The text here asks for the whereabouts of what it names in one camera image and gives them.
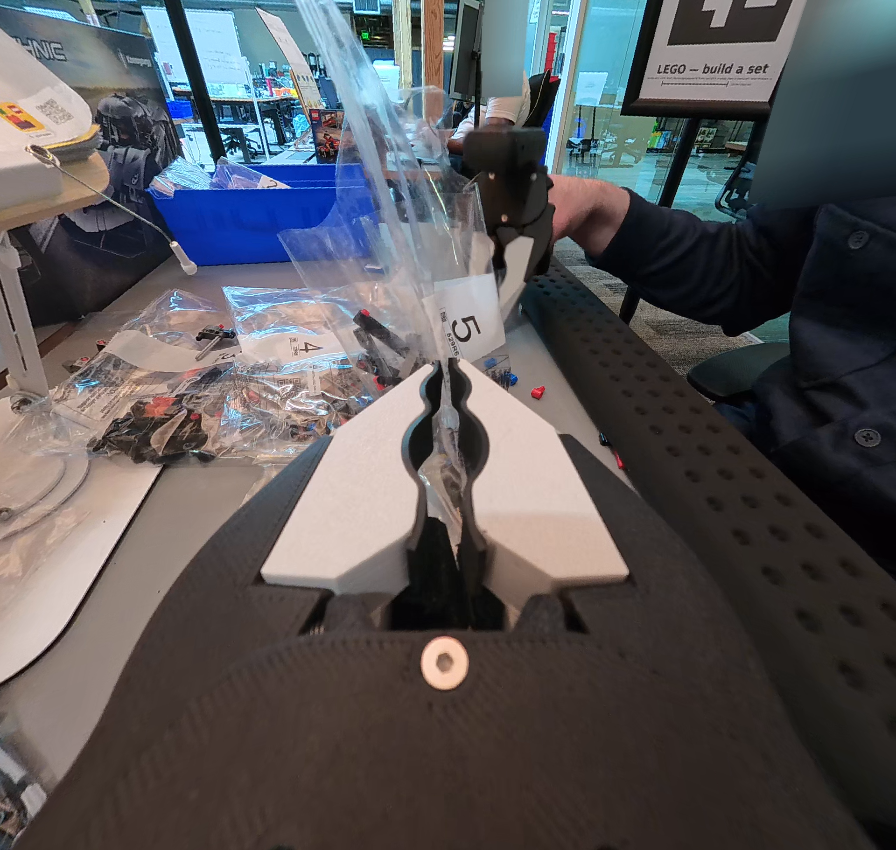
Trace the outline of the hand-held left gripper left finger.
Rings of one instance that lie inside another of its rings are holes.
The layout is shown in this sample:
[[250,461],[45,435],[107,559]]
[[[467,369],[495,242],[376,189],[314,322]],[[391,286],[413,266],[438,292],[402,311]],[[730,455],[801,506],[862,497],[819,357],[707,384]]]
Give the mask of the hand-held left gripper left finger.
[[442,377],[423,366],[328,438],[261,568],[266,584],[398,599],[399,628],[460,626],[460,572],[419,473]]

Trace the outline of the lego instruction booklet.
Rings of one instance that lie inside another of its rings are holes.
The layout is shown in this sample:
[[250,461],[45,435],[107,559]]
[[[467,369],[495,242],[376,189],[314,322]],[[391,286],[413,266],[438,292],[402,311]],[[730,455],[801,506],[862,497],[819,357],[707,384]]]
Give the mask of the lego instruction booklet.
[[31,148],[70,165],[99,145],[89,105],[18,41],[1,33],[1,208],[60,195],[61,173]]

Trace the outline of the person's right forearm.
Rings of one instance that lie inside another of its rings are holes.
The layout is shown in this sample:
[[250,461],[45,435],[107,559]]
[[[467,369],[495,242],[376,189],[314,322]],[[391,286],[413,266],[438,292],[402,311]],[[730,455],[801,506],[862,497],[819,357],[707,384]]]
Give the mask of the person's right forearm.
[[729,336],[788,312],[812,245],[818,208],[753,207],[738,222],[704,221],[629,193],[610,240],[579,233],[596,268],[672,314]]

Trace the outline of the small lego box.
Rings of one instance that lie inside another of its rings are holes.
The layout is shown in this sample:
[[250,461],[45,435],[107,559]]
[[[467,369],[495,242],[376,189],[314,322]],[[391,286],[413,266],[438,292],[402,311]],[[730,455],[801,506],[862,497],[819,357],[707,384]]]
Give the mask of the small lego box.
[[308,118],[315,147],[315,161],[319,165],[337,163],[342,144],[344,116],[342,109],[310,109]]

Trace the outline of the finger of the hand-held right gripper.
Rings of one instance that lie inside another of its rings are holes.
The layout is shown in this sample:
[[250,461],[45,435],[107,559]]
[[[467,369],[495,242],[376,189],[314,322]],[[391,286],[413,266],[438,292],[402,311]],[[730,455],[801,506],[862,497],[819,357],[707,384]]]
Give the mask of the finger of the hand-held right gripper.
[[504,271],[497,275],[498,303],[502,321],[507,321],[517,310],[521,294],[531,275],[535,241],[518,236],[504,247]]

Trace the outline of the black monitor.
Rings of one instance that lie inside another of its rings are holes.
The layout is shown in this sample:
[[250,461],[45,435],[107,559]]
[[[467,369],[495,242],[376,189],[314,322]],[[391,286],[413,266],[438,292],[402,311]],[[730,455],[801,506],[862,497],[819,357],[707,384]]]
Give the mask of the black monitor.
[[477,103],[481,90],[483,5],[478,0],[458,0],[454,48],[446,90],[450,98]]

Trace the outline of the black office chair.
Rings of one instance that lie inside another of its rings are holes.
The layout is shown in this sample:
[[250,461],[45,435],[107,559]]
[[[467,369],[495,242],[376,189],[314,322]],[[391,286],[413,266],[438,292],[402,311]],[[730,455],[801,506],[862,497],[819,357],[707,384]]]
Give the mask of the black office chair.
[[757,343],[714,355],[693,366],[687,382],[713,403],[746,397],[758,377],[790,353],[790,343]]

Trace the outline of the empty clear plastic bag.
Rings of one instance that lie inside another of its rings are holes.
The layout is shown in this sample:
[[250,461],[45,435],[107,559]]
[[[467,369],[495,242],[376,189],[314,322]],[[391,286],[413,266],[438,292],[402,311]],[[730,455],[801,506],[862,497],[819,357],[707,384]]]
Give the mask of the empty clear plastic bag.
[[4,397],[1,415],[1,524],[9,536],[73,500],[91,462],[47,398]]

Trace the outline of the black chair back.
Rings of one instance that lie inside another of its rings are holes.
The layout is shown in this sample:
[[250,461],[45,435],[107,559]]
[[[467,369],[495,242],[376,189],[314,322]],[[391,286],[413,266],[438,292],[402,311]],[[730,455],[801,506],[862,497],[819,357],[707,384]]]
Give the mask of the black chair back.
[[531,77],[530,110],[524,128],[542,128],[549,116],[559,89],[559,78],[551,71],[541,72]]

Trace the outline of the person's right hand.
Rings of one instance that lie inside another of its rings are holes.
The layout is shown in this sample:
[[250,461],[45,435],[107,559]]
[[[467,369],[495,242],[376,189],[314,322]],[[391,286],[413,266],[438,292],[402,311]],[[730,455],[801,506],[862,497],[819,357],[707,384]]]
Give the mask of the person's right hand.
[[603,253],[630,208],[629,192],[602,180],[561,174],[551,175],[551,180],[553,240],[569,238],[588,255]]

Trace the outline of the black pole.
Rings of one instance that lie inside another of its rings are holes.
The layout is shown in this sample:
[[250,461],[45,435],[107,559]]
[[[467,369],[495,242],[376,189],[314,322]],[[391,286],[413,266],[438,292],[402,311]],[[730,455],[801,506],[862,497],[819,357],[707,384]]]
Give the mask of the black pole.
[[216,114],[212,105],[203,69],[197,55],[195,41],[186,19],[182,0],[163,0],[175,42],[193,93],[196,111],[209,146],[211,159],[216,162],[226,155]]

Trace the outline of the whiteboard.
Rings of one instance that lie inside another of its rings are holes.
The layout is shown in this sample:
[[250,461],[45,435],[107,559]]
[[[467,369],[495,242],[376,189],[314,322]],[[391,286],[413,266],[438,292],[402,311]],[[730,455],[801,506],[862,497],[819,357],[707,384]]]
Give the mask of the whiteboard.
[[[188,85],[185,66],[168,14],[163,7],[142,7],[156,47],[162,75],[169,85]],[[185,17],[206,84],[247,85],[245,66],[234,15],[230,11],[187,9]]]

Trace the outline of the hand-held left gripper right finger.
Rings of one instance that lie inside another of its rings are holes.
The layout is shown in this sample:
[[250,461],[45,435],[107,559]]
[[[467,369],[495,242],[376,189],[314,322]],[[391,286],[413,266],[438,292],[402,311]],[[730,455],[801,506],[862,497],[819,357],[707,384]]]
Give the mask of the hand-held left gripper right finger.
[[554,427],[462,359],[455,409],[467,474],[458,558],[474,614],[487,592],[521,612],[535,596],[625,582],[629,568]]

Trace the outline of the framed fiducial marker sign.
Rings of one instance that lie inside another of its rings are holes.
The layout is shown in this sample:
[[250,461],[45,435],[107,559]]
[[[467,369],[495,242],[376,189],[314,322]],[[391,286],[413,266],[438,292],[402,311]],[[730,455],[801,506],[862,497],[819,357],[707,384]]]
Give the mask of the framed fiducial marker sign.
[[623,116],[761,119],[807,0],[647,0]]

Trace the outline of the black lego set box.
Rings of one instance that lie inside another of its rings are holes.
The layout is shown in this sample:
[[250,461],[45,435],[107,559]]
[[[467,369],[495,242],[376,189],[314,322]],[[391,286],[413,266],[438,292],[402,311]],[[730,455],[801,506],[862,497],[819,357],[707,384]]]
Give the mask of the black lego set box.
[[149,194],[151,180],[181,153],[143,35],[2,8],[2,30],[91,107],[97,152],[106,164],[101,200],[11,232],[33,325],[78,320],[103,310],[164,262],[171,252],[144,225],[167,225]]

